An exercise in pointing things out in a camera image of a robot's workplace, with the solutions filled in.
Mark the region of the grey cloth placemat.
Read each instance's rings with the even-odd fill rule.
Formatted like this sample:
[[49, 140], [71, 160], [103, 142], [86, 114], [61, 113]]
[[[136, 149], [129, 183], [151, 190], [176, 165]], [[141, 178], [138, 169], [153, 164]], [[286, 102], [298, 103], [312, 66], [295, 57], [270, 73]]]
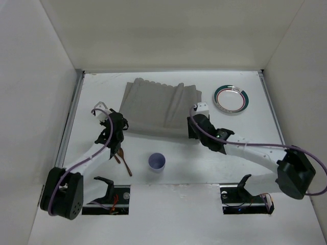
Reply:
[[189, 109], [202, 101], [195, 85], [171, 86], [136, 78], [128, 82], [119, 113], [127, 119], [131, 133], [188, 138]]

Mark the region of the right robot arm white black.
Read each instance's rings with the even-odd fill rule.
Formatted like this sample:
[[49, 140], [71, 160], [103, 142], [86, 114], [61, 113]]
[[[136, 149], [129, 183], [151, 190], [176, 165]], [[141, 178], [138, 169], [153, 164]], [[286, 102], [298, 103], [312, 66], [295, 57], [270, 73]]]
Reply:
[[264, 175], [248, 173], [238, 183], [239, 194], [250, 197], [281, 192], [296, 200], [306, 196], [316, 170], [302, 149], [279, 144], [252, 143], [225, 128], [215, 128], [208, 115], [191, 112], [189, 137], [209, 150], [242, 158], [269, 170]]

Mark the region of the purple cup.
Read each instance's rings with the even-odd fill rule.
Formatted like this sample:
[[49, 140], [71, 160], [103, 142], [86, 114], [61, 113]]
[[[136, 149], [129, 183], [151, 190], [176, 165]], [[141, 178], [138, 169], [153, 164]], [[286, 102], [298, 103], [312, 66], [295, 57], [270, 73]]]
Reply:
[[161, 153], [154, 153], [149, 157], [148, 164], [152, 171], [160, 173], [165, 168], [166, 158]]

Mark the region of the aluminium table rail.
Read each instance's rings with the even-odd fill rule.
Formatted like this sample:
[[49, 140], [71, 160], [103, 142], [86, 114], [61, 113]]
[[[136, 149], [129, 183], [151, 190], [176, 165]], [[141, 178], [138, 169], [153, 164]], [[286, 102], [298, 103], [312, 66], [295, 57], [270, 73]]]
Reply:
[[43, 151], [43, 153], [47, 154], [47, 158], [43, 160], [43, 167], [41, 168], [41, 195], [43, 195], [49, 171], [53, 167], [61, 165], [61, 160], [66, 152], [65, 144], [68, 141], [68, 134], [71, 131], [70, 126], [75, 116], [75, 100], [80, 92], [84, 71], [76, 69], [74, 75], [70, 85], [62, 84], [59, 86], [60, 93], [55, 101], [55, 107], [51, 111], [51, 125], [58, 124], [58, 127], [46, 133], [45, 143], [52, 143], [53, 145], [45, 148]]
[[261, 80], [261, 84], [262, 84], [266, 99], [267, 99], [268, 104], [269, 104], [269, 108], [270, 108], [270, 111], [271, 111], [271, 114], [272, 114], [272, 117], [273, 117], [273, 120], [274, 120], [274, 124], [276, 126], [277, 131], [278, 131], [280, 141], [284, 144], [285, 140], [284, 140], [284, 137], [283, 137], [283, 134], [282, 134], [282, 131], [281, 131], [281, 127], [279, 125], [279, 121], [278, 121], [277, 116], [276, 116], [276, 112], [275, 112], [275, 109], [274, 109], [274, 106], [273, 106], [273, 103], [272, 103], [271, 96], [270, 96], [269, 91], [268, 91], [268, 87], [267, 87], [265, 77], [264, 77], [264, 70], [262, 70], [262, 69], [259, 70], [258, 74], [259, 74], [259, 78]]

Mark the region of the right aluminium table rail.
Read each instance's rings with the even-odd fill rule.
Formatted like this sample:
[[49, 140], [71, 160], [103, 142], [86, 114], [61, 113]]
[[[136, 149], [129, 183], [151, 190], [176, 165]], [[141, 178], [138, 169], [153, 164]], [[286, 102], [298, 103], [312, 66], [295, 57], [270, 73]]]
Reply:
[[277, 116], [276, 116], [276, 112], [275, 112], [275, 109], [274, 109], [274, 106], [273, 106], [273, 103], [272, 103], [271, 96], [270, 96], [269, 91], [268, 91], [268, 87], [267, 87], [265, 77], [264, 77], [264, 70], [262, 70], [262, 69], [259, 70], [258, 74], [259, 74], [259, 78], [261, 80], [261, 84], [262, 84], [266, 99], [267, 99], [268, 104], [269, 104], [269, 108], [270, 108], [270, 111], [271, 111], [271, 114], [272, 114], [272, 117], [273, 117], [273, 120], [274, 120], [274, 124], [276, 126], [277, 131], [278, 131], [280, 141], [284, 144], [285, 140], [284, 140], [284, 137], [283, 137], [283, 134], [282, 134], [282, 131], [281, 131], [281, 127], [279, 125], [279, 121], [278, 121]]

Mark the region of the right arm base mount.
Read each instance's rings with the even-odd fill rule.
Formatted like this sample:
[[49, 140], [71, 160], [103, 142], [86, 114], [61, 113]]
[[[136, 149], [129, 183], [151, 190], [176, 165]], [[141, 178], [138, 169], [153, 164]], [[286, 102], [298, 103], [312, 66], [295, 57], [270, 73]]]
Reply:
[[245, 184], [251, 175], [245, 175], [239, 183], [220, 185], [222, 211], [225, 215], [236, 214], [267, 214], [274, 210], [274, 202], [269, 193], [251, 195]]

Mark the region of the white plate green red rim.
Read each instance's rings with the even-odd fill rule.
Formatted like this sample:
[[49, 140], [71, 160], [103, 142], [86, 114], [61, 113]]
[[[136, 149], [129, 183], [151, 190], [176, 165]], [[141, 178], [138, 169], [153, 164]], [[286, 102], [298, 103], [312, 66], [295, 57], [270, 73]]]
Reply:
[[249, 97], [245, 90], [234, 85], [223, 85], [213, 95], [215, 105], [224, 113], [238, 114], [247, 109]]

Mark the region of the left aluminium table rail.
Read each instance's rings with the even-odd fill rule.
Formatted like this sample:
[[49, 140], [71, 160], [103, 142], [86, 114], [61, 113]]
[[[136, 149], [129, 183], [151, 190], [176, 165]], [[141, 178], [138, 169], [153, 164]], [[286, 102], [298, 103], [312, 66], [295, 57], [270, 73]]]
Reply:
[[61, 160], [66, 152], [65, 144], [68, 141], [68, 134], [71, 131], [70, 126], [75, 116], [75, 100], [80, 92], [84, 71], [76, 69], [74, 75], [70, 85], [62, 84], [59, 86], [60, 93], [55, 101], [55, 107], [51, 111], [51, 125], [58, 124], [58, 127], [46, 133], [45, 143], [52, 143], [53, 145], [45, 148], [43, 151], [43, 153], [47, 154], [47, 158], [43, 160], [43, 167], [41, 168], [41, 195], [43, 195], [49, 171], [53, 167], [61, 165]]

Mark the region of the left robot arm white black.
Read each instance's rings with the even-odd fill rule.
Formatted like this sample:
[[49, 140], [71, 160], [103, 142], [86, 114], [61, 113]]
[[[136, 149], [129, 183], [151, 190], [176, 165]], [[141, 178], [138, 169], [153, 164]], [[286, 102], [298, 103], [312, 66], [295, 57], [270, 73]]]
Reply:
[[40, 200], [40, 209], [50, 216], [61, 216], [73, 220], [82, 211], [85, 204], [97, 204], [106, 209], [110, 203], [112, 211], [119, 201], [114, 190], [114, 182], [100, 176], [93, 176], [94, 171], [114, 157], [124, 140], [123, 132], [129, 128], [127, 120], [113, 109], [92, 109], [99, 112], [100, 133], [91, 148], [77, 161], [67, 167], [53, 167], [46, 179]]

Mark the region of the brown wooden spoon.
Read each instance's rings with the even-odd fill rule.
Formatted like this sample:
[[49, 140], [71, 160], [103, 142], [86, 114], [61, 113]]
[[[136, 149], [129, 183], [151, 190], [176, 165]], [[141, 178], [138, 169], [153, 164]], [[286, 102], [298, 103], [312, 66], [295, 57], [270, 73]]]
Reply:
[[123, 160], [123, 162], [124, 162], [124, 164], [125, 164], [125, 167], [126, 167], [126, 169], [127, 169], [127, 172], [128, 172], [128, 174], [129, 174], [129, 176], [132, 177], [132, 176], [133, 176], [132, 171], [131, 171], [131, 169], [129, 168], [129, 166], [128, 166], [126, 160], [125, 160], [125, 157], [124, 157], [124, 151], [123, 151], [122, 148], [120, 148], [120, 149], [118, 150], [118, 156]]

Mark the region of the brown wooden fork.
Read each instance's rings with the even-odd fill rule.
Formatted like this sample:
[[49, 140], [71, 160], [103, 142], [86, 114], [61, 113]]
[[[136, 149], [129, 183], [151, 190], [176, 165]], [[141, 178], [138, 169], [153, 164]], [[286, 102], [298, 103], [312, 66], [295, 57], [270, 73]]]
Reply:
[[119, 158], [118, 158], [118, 156], [116, 154], [114, 155], [114, 158], [115, 158], [115, 160], [117, 161], [118, 164], [121, 163], [121, 161], [119, 160]]

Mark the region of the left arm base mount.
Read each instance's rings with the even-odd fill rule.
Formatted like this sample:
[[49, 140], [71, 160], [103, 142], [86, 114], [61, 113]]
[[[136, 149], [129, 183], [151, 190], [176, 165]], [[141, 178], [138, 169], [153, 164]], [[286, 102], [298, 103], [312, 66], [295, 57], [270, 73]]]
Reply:
[[110, 179], [95, 177], [84, 189], [83, 215], [128, 215], [129, 185], [115, 185]]

